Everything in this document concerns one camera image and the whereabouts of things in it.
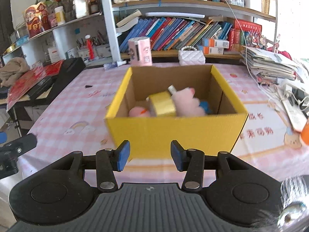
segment pink ball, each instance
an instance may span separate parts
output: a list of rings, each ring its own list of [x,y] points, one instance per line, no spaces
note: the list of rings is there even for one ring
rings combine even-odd
[[[129,111],[129,117],[146,118],[150,117],[150,112],[144,107],[136,106]]]

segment gray ribbed surface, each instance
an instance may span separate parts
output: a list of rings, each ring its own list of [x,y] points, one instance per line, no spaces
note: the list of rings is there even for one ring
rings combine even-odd
[[[249,232],[216,217],[201,196],[182,192],[175,183],[124,184],[101,194],[79,218],[55,226],[17,222],[9,232]]]

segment orange and white box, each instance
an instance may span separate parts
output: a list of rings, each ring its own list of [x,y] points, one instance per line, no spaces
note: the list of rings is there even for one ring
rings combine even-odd
[[[230,42],[227,40],[203,38],[203,46],[228,49],[230,47]]]
[[[202,51],[203,54],[222,55],[224,48],[206,47],[198,45],[197,49]]]

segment metal screw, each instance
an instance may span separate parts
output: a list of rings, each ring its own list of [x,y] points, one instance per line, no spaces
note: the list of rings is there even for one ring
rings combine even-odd
[[[115,184],[110,181],[104,181],[100,184],[100,188],[102,189],[113,189],[115,187]]]
[[[184,184],[184,186],[188,189],[197,189],[200,187],[200,184],[195,181],[188,181]]]

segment yellow box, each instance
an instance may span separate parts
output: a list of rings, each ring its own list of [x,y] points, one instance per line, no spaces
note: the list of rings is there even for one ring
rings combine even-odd
[[[166,91],[195,89],[194,97],[208,101],[214,115],[205,117],[130,118],[134,106],[147,106],[146,98]],[[247,120],[248,112],[215,66],[152,66],[128,69],[106,114],[106,123],[118,146],[131,143],[130,158],[170,158],[176,139],[184,149],[196,148],[206,155],[230,152]]]

